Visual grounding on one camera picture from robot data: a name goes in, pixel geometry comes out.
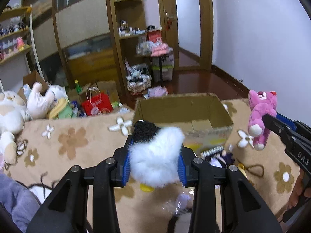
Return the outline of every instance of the blue gripper pad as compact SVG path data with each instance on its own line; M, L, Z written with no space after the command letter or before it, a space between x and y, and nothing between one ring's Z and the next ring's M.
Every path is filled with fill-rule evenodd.
M183 157L181 155L179 155L179 158L178 158L178 176L179 176L179 181L183 184L183 186L186 186L186 183L187 183L186 166L183 161Z
M131 173L131 165L130 165L130 158L129 153L126 154L124 165L123 165L123 175L122 175L122 184L125 186L128 180L130 179Z
M281 115L280 113L276 114L276 118L278 120L282 121L283 123L285 123L287 126L289 126L293 131L297 130L297 126L295 125L295 123L291 119Z

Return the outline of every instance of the red gift bag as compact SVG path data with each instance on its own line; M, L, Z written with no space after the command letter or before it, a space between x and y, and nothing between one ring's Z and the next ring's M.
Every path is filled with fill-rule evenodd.
M92 97L92 92L99 92L98 95ZM110 103L109 96L101 93L96 87L88 88L86 90L87 101L83 102L81 105L84 108L88 116L101 115L113 111L113 107Z

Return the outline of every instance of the metal screw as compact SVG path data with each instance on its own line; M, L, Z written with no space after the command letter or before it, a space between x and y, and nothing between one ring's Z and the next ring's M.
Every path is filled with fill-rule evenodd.
M238 170L238 168L235 165L229 166L229 169L231 172L236 172Z
M196 164L201 164L203 162L203 159L201 159L201 158L194 158L193 161Z
M72 172L78 172L80 170L80 166L73 166L72 168L71 168L71 171Z
M115 162L114 158L107 158L107 159L106 159L106 163L107 163L108 165L111 165L111 164L113 164L114 162Z

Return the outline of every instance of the green bottle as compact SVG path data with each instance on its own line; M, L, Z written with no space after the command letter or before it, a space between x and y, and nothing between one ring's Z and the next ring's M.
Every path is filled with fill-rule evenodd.
M75 83L76 83L76 91L78 94L80 94L82 92L82 88L80 87L78 80L75 80Z

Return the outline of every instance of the black knit fabric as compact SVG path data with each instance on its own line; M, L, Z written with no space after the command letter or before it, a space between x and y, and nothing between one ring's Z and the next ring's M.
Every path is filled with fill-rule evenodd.
M155 124L148 121L138 121L134 125L133 142L149 142L160 130Z

